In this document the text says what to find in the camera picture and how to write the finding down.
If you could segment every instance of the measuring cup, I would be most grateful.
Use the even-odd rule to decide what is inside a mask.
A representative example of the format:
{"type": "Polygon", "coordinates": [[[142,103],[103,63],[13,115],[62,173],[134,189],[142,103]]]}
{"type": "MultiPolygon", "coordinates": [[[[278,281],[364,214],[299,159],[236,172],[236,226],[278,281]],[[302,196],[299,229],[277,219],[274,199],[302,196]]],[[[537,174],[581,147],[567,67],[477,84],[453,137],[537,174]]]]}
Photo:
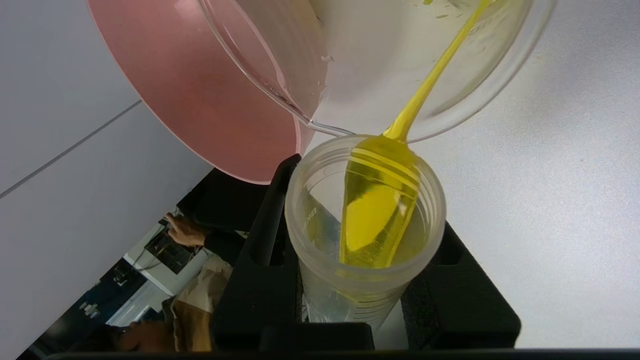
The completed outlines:
{"type": "MultiPolygon", "coordinates": [[[[245,75],[308,127],[380,134],[480,0],[198,0],[245,75]]],[[[487,105],[518,72],[554,0],[496,0],[424,103],[408,142],[487,105]]]]}
{"type": "Polygon", "coordinates": [[[289,182],[285,218],[300,259],[310,322],[365,322],[376,330],[442,240],[444,193],[431,168],[417,159],[418,201],[392,266],[340,263],[344,176],[351,151],[366,138],[343,136],[319,145],[300,161],[289,182]]]}

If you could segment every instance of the cup rim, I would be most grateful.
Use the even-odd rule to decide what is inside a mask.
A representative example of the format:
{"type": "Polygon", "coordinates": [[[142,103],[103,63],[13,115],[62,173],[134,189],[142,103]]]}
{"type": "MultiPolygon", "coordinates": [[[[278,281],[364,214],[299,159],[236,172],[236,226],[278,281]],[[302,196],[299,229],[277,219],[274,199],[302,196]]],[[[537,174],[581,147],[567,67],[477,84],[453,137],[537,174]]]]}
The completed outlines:
{"type": "Polygon", "coordinates": [[[299,195],[293,195],[296,193],[296,179],[301,175],[303,165],[305,163],[311,161],[317,161],[317,157],[321,155],[322,151],[327,148],[327,146],[335,143],[335,142],[344,142],[354,138],[365,139],[374,137],[372,135],[350,135],[350,136],[342,136],[338,138],[334,138],[328,140],[327,142],[318,145],[316,148],[312,149],[308,154],[306,154],[298,166],[295,168],[291,180],[289,181],[289,185],[287,188],[287,196],[285,200],[285,219],[287,221],[287,230],[289,231],[291,244],[296,251],[298,258],[309,267],[314,274],[320,276],[325,281],[332,282],[354,282],[357,283],[357,287],[362,290],[367,290],[367,288],[374,288],[375,291],[380,291],[381,286],[384,286],[388,283],[388,288],[396,288],[398,284],[406,284],[411,281],[417,274],[419,274],[431,261],[436,251],[440,247],[440,243],[442,241],[442,236],[444,234],[444,227],[446,222],[446,213],[447,207],[445,202],[444,191],[442,190],[442,185],[438,180],[437,176],[431,169],[431,167],[421,158],[417,157],[418,164],[417,168],[419,172],[422,173],[424,177],[428,179],[429,185],[432,187],[433,195],[435,198],[435,203],[441,205],[441,221],[434,226],[433,231],[429,232],[429,240],[427,244],[422,248],[422,250],[416,254],[411,259],[405,261],[404,263],[390,266],[388,268],[380,268],[380,269],[368,269],[368,268],[359,268],[351,265],[346,265],[339,263],[336,259],[331,258],[329,255],[321,252],[318,248],[316,248],[308,236],[303,232],[300,226],[290,226],[289,224],[298,224],[299,220],[298,215],[294,212],[294,204],[298,199],[299,195]],[[341,276],[338,276],[339,270],[345,270],[352,274],[356,274],[356,278],[361,275],[363,277],[367,276],[375,276],[375,275],[386,275],[385,280],[382,281],[359,281],[358,279],[347,279],[341,276]]]}

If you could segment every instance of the person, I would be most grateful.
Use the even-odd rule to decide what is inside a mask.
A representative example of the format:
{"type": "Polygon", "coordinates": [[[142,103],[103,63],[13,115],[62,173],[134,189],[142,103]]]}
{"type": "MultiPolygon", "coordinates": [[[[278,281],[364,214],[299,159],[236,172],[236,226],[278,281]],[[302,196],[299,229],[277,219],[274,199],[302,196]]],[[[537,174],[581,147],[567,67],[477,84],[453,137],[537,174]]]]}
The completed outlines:
{"type": "Polygon", "coordinates": [[[134,322],[128,327],[104,325],[73,349],[75,352],[210,352],[209,319],[240,254],[240,235],[206,230],[194,221],[166,214],[171,225],[168,234],[181,245],[204,247],[213,255],[200,273],[164,310],[165,321],[134,322]]]}

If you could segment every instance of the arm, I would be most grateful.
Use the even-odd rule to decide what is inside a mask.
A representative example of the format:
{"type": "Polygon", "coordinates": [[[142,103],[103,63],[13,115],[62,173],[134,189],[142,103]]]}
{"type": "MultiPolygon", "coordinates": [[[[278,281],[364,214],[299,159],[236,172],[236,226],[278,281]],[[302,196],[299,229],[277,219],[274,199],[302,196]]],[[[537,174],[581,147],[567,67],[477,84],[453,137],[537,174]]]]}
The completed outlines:
{"type": "Polygon", "coordinates": [[[204,247],[216,253],[222,260],[231,266],[236,265],[236,260],[244,246],[244,239],[238,234],[226,233],[220,230],[213,230],[204,240],[204,247]]]}
{"type": "Polygon", "coordinates": [[[235,265],[244,245],[242,236],[217,229],[208,231],[185,217],[172,214],[165,217],[172,227],[169,236],[175,242],[188,247],[204,246],[231,266],[235,265]]]}

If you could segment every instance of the white surface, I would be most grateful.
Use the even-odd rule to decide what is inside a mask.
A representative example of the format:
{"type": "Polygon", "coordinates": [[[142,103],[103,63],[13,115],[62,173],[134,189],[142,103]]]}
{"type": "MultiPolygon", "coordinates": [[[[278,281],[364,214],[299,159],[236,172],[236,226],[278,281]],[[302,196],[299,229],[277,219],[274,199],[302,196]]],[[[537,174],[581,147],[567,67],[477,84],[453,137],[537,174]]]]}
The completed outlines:
{"type": "Polygon", "coordinates": [[[83,0],[0,4],[0,193],[138,100],[83,0]]]}
{"type": "Polygon", "coordinates": [[[560,0],[498,98],[412,146],[520,316],[518,347],[640,346],[638,29],[638,1],[560,0]]]}
{"type": "Polygon", "coordinates": [[[155,224],[131,250],[127,251],[123,258],[139,271],[148,269],[142,270],[140,273],[162,291],[174,296],[178,295],[187,286],[187,283],[200,272],[209,256],[206,252],[199,251],[179,273],[175,274],[153,254],[145,250],[149,241],[163,229],[165,229],[164,226],[155,224]]]}
{"type": "Polygon", "coordinates": [[[15,359],[210,170],[139,104],[0,199],[0,359],[15,359]]]}

